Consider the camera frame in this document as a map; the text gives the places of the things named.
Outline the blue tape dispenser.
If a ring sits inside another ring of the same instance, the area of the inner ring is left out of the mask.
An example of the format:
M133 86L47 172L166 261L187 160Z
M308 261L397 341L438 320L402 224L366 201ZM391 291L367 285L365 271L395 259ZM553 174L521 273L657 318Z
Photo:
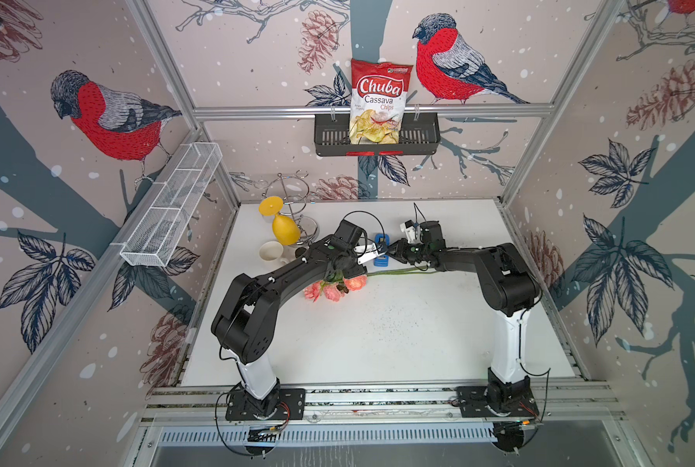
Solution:
M385 233L377 233L374 238L374 243L380 256L373 260L373 265L377 268L386 268L390 262L390 258L386 255L386 253L388 253L388 247L390 246L390 238Z

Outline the pink flower bouquet green stems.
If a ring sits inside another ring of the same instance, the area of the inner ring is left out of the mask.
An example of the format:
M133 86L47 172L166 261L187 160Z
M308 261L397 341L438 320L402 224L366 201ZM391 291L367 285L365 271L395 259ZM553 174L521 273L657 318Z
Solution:
M345 295L363 289L369 278L380 276L416 276L417 274L435 274L436 270L428 268L409 268L401 270L385 270L384 272L368 272L363 276L351 279L344 278L343 274L336 274L328 280L320 280L309 285L304 289L304 297L312 302L316 302L320 297L324 297L331 302L339 302Z

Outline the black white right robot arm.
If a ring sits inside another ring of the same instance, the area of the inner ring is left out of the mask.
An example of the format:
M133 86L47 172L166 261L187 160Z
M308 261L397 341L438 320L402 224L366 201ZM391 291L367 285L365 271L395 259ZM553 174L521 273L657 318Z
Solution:
M450 247L439 222L425 221L413 227L408 237L394 241L388 256L412 266L425 263L437 272L476 274L486 303L497 312L486 391L488 406L495 413L506 414L530 401L532 374L524 365L526 330L541 288L515 245Z

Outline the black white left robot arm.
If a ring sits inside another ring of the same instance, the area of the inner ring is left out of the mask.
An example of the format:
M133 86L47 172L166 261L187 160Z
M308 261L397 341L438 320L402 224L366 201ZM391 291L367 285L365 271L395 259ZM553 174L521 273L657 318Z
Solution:
M249 399L279 402L279 379L267 351L273 343L281 306L308 286L341 272L367 273L360 255L368 252L367 233L343 220L332 235L296 250L295 259L260 276L239 274L231 282L211 324L222 350L237 364Z

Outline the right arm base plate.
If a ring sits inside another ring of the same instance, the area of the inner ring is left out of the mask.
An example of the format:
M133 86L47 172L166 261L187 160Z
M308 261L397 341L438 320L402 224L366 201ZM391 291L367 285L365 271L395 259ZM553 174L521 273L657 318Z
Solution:
M456 406L463 418L538 418L540 410L536 405L530 386L520 384L496 384L490 386L458 386Z

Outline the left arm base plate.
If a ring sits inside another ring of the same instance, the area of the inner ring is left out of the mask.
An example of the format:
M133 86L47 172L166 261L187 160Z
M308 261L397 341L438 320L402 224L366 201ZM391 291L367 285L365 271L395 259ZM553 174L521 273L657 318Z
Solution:
M225 420L287 421L302 420L306 406L304 388L276 386L263 400L256 399L243 388L233 389L225 403Z

